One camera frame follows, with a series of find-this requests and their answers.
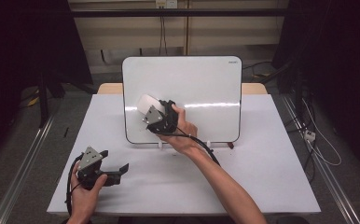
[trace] hand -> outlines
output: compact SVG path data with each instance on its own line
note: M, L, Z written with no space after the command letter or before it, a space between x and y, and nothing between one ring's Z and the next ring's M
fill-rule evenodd
M95 182L95 186L91 190L83 189L80 185L76 172L79 162L73 168L71 186L72 189L72 215L67 223L88 223L90 217L96 208L99 191L104 185L107 175L101 175Z
M183 131L179 131L176 129L174 133L179 134L191 134L194 137L197 137L198 135L198 128L188 121L186 121L186 110L183 108L179 108L176 105L172 105L172 108L174 112L176 112L179 116L178 122L177 122L177 128ZM187 154L190 150L193 148L199 148L198 143L193 141L192 139L188 137L180 137L180 136L164 136L161 134L157 134L160 140L165 141L172 145L174 149L176 149L178 152L182 154Z

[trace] forearm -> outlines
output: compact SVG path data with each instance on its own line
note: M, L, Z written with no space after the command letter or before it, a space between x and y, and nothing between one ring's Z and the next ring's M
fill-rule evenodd
M250 195L202 150L192 148L186 155L198 166L215 194L236 223L266 223Z

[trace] horizontal bar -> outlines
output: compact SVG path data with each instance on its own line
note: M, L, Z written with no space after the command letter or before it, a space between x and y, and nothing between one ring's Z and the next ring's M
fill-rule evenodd
M314 14L311 10L286 8L250 8L250 9L75 9L73 11L27 10L21 14L39 16L64 16L73 18L98 17L276 17Z

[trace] person's left hand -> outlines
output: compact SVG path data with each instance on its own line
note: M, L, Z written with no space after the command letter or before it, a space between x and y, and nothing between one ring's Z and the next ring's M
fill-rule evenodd
M95 182L93 189L83 189L80 185L76 172L79 162L73 168L71 186L72 189L72 215L67 223L88 223L96 208L99 191L104 185L107 175L101 175Z

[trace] person's right hand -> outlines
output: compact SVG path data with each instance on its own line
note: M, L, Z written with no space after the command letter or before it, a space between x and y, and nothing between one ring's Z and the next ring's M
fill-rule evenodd
M198 128L188 121L186 121L186 110L183 108L179 108L176 105L172 105L173 110L178 114L178 121L177 121L177 128L183 131L179 131L176 129L174 133L179 134L191 134L194 137L198 135ZM182 154L187 154L192 148L199 148L198 143L194 140L190 139L189 137L181 137L181 136L164 136L161 134L157 134L160 140L165 141L172 145L174 149Z

